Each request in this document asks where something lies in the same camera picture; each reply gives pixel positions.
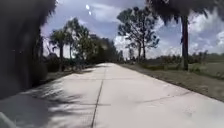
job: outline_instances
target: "road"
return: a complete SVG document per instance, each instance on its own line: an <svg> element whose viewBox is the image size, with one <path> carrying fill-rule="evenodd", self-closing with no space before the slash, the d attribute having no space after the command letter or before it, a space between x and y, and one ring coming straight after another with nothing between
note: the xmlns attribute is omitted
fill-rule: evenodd
<svg viewBox="0 0 224 128"><path fill-rule="evenodd" d="M20 128L223 128L224 104L100 64L0 101Z"/></svg>

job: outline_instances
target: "treeline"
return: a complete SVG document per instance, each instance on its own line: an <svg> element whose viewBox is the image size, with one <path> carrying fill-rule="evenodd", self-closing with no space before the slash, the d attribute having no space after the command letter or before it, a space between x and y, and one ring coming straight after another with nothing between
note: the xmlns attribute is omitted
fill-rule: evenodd
<svg viewBox="0 0 224 128"><path fill-rule="evenodd" d="M63 71L68 66L73 69L75 65L118 62L123 58L112 40L91 34L87 27L79 24L77 18L68 21L63 28L53 30L49 43L53 46L49 51L59 49L59 58L50 52L45 58L48 71ZM69 46L70 59L64 58L66 45Z"/></svg>
<svg viewBox="0 0 224 128"><path fill-rule="evenodd" d="M150 65L161 65L161 64L181 64L182 57L180 55L167 55L160 56L154 59L148 59L146 61ZM224 54L199 52L193 53L188 57L189 64L199 63L203 64L206 62L224 62Z"/></svg>

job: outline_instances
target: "tree trunk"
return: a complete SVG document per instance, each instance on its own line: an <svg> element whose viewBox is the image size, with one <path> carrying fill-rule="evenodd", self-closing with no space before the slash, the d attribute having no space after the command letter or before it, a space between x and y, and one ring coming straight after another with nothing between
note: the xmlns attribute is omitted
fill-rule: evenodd
<svg viewBox="0 0 224 128"><path fill-rule="evenodd" d="M142 48L141 48L141 44L138 44L138 62L140 62L141 60L141 53L142 53Z"/></svg>
<svg viewBox="0 0 224 128"><path fill-rule="evenodd" d="M182 16L182 66L188 70L188 17Z"/></svg>
<svg viewBox="0 0 224 128"><path fill-rule="evenodd" d="M63 44L60 44L60 46L59 46L59 54L60 54L60 71L63 71L64 70L64 68L63 68L63 66L64 66L64 61L63 61L63 52L64 52L64 50L63 50Z"/></svg>
<svg viewBox="0 0 224 128"><path fill-rule="evenodd" d="M146 51L145 51L145 42L142 42L142 48L143 48L143 59L146 59Z"/></svg>
<svg viewBox="0 0 224 128"><path fill-rule="evenodd" d="M70 66L71 66L71 70L73 71L73 62L72 62L72 46L70 44Z"/></svg>

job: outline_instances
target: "bush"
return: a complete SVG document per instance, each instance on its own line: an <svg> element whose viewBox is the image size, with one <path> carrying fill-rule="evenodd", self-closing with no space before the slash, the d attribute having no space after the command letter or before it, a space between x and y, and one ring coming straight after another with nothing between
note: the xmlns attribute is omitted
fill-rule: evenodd
<svg viewBox="0 0 224 128"><path fill-rule="evenodd" d="M196 73L199 73L201 72L201 69L200 69L200 65L193 65L190 69L189 69L190 72L196 72Z"/></svg>
<svg viewBox="0 0 224 128"><path fill-rule="evenodd" d="M56 54L51 53L45 60L48 72L57 72L60 68L60 61Z"/></svg>
<svg viewBox="0 0 224 128"><path fill-rule="evenodd" d="M47 68L44 62L34 61L32 63L31 78L32 85L37 86L42 80L47 77Z"/></svg>

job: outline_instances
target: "palm tree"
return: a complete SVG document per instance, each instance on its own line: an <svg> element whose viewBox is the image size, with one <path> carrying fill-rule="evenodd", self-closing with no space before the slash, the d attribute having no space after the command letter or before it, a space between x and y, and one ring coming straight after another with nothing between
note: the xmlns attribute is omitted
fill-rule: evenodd
<svg viewBox="0 0 224 128"><path fill-rule="evenodd" d="M66 40L66 32L64 29L53 30L52 34L50 35L50 44L55 46L55 48L59 49L59 56L60 56L60 71L63 71L63 58L64 58L64 45L68 42Z"/></svg>
<svg viewBox="0 0 224 128"><path fill-rule="evenodd" d="M188 70L188 16L191 12L204 14L206 10L213 10L213 0L147 0L149 7L161 17L165 24L172 19L182 23L182 56L184 70Z"/></svg>

